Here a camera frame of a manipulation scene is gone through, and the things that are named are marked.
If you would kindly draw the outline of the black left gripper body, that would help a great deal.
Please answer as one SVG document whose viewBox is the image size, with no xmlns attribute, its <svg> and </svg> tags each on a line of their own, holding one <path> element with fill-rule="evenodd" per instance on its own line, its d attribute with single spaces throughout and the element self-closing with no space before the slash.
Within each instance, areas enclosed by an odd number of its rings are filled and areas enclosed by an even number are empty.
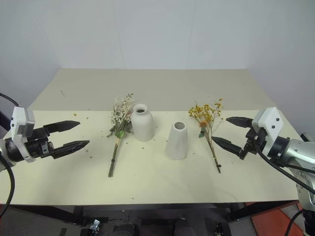
<svg viewBox="0 0 315 236">
<path fill-rule="evenodd" d="M 26 148 L 31 157 L 44 158 L 51 156 L 54 157 L 54 146 L 49 141 L 48 137 L 51 133 L 55 132 L 55 126 L 43 126 L 42 128 L 34 129 L 32 135 L 27 137 L 25 143 Z"/>
</svg>

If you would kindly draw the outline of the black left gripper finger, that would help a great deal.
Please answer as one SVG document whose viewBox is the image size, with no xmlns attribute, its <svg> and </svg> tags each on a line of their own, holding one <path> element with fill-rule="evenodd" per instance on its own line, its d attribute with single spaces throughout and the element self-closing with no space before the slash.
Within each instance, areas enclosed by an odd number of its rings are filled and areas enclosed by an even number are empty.
<svg viewBox="0 0 315 236">
<path fill-rule="evenodd" d="M 55 132 L 64 132 L 78 125 L 80 125 L 80 122 L 78 121 L 65 120 L 65 121 L 60 121 L 60 122 L 44 125 L 43 128 L 45 129 L 47 134 L 51 134 Z"/>
<path fill-rule="evenodd" d="M 64 144 L 62 147 L 56 148 L 52 151 L 52 157 L 58 159 L 66 155 L 72 154 L 76 151 L 83 149 L 90 141 L 73 141 L 67 144 Z"/>
</svg>

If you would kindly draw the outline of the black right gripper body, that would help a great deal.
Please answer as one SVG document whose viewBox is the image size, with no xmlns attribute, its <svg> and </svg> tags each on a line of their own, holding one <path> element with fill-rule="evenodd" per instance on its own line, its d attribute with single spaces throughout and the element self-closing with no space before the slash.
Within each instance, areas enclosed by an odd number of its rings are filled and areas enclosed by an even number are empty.
<svg viewBox="0 0 315 236">
<path fill-rule="evenodd" d="M 262 150 L 262 148 L 266 145 L 266 136 L 267 132 L 264 128 L 259 128 L 258 131 L 255 131 L 253 127 L 250 128 L 250 130 L 246 133 L 247 141 L 244 148 L 239 153 L 239 158 L 244 160 L 248 153 L 256 155 L 256 145 L 258 145 L 260 150 Z"/>
</svg>

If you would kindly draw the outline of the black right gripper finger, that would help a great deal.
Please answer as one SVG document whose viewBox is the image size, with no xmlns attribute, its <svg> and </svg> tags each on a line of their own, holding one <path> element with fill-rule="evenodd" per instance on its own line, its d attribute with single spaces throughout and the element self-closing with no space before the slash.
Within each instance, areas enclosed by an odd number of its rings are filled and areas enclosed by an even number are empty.
<svg viewBox="0 0 315 236">
<path fill-rule="evenodd" d="M 243 128 L 251 128 L 252 127 L 252 118 L 246 117 L 229 117 L 225 119 L 226 121 Z"/>
<path fill-rule="evenodd" d="M 240 155 L 242 148 L 234 145 L 231 141 L 226 140 L 224 138 L 221 137 L 212 137 L 212 140 L 219 145 L 222 149 L 231 152 L 235 155 Z"/>
</svg>

